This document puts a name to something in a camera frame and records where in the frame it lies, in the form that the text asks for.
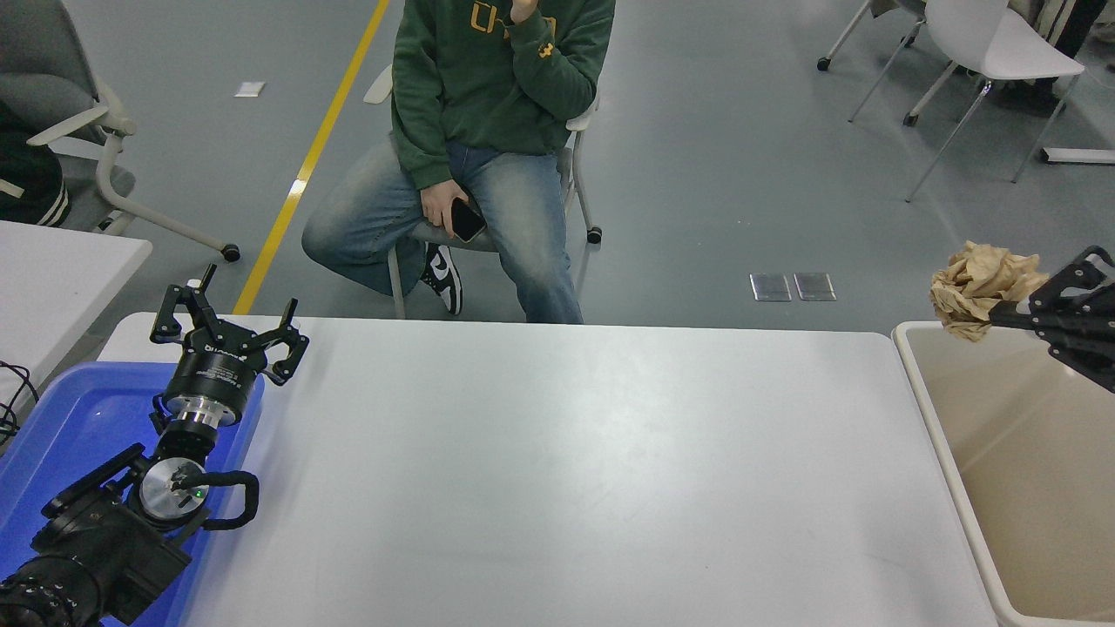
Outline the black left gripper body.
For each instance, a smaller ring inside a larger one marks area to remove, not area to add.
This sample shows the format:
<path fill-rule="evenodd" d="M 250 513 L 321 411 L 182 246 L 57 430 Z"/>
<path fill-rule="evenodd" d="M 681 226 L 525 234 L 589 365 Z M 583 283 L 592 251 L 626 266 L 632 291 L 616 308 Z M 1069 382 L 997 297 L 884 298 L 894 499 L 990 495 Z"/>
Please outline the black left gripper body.
<path fill-rule="evenodd" d="M 259 373 L 266 369 L 260 350 L 240 353 L 240 344 L 219 346 L 209 332 L 190 332 L 183 340 L 180 365 L 163 393 L 165 408 L 180 412 L 187 401 L 204 397 L 227 412 L 243 412 Z"/>

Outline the person's right hand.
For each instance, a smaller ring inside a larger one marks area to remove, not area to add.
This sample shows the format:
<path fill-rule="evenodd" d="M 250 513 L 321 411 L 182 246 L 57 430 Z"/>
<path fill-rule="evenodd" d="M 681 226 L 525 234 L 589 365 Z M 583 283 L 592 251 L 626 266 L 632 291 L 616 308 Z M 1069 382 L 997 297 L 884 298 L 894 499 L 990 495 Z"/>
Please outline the person's right hand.
<path fill-rule="evenodd" d="M 421 194 L 421 213 L 433 226 L 442 226 L 450 237 L 456 238 L 455 223 L 453 218 L 453 205 L 457 201 L 467 204 L 471 196 L 467 195 L 454 179 L 447 179 L 442 183 L 433 184 L 419 191 Z"/>

